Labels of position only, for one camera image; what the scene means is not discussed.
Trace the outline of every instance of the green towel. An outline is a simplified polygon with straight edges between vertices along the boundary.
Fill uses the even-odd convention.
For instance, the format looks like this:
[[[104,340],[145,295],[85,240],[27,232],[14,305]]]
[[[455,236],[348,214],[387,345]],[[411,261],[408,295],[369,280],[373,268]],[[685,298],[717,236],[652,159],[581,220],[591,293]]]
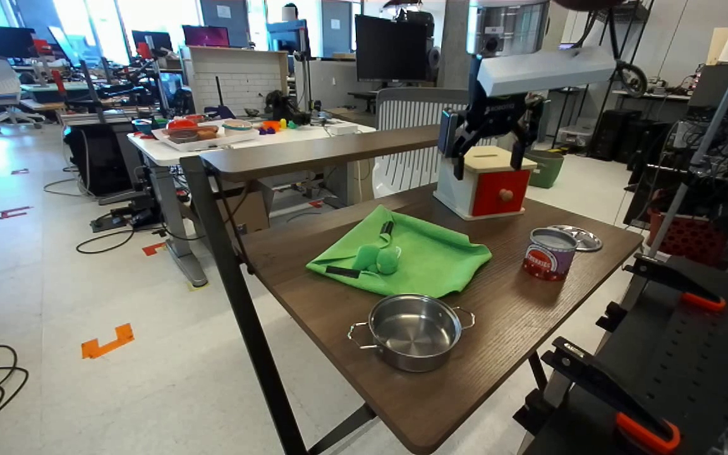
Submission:
[[[385,223],[394,226],[389,242],[382,240]],[[353,278],[327,271],[329,266],[353,271],[365,245],[394,249],[401,254],[398,273],[382,276],[373,268]],[[307,268],[380,295],[423,293],[442,298],[464,292],[489,261],[492,251],[470,242],[464,232],[378,208]]]

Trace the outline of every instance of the person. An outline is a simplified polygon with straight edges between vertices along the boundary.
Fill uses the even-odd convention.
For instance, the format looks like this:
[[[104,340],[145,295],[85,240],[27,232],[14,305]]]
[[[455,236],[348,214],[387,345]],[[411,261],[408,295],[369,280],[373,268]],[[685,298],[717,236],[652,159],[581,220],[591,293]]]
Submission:
[[[283,5],[289,21],[300,21],[300,8],[294,3]]]

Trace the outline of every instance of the stainless steel pot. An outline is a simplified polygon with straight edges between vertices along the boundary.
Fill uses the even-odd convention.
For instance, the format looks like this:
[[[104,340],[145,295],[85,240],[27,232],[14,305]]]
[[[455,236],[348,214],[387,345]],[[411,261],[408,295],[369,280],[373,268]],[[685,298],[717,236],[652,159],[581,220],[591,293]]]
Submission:
[[[401,372],[432,372],[445,365],[465,329],[475,327],[475,313],[445,305],[428,295],[389,295],[380,300],[368,322],[349,327],[348,340],[359,350],[373,350]],[[369,327],[369,345],[358,332]]]

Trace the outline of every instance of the white wall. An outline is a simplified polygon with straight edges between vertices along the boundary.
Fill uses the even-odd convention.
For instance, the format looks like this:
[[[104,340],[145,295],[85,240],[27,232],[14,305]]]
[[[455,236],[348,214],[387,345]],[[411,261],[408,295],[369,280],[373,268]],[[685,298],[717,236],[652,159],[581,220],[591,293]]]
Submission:
[[[581,25],[584,14],[570,14],[565,40],[576,39]],[[684,83],[707,62],[713,27],[728,27],[728,0],[655,0],[634,64],[648,78]]]

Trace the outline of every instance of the floor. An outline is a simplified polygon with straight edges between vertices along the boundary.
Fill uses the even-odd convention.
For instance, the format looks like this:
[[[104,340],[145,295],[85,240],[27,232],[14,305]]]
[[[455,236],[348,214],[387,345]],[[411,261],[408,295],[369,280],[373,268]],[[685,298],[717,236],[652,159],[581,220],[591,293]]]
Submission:
[[[107,255],[80,255],[76,242],[91,238],[90,220],[110,208],[76,198],[76,182],[53,188],[67,196],[49,196],[49,182],[73,178],[67,164],[59,126],[0,136],[0,345],[16,347],[32,372],[0,412],[0,455],[282,453],[209,254],[201,251],[209,289],[192,289],[168,254],[145,255],[143,249],[161,242],[152,232]],[[559,185],[528,198],[616,223],[624,179],[623,164],[570,156]],[[248,280],[311,445],[361,402],[274,295]],[[624,287],[628,276],[616,273],[559,335],[598,347],[595,319]],[[123,324],[131,324],[131,345],[81,359],[85,341],[110,341]],[[441,453],[518,453],[526,432],[512,415],[531,388],[531,372],[518,369]],[[334,453],[406,448],[373,423]]]

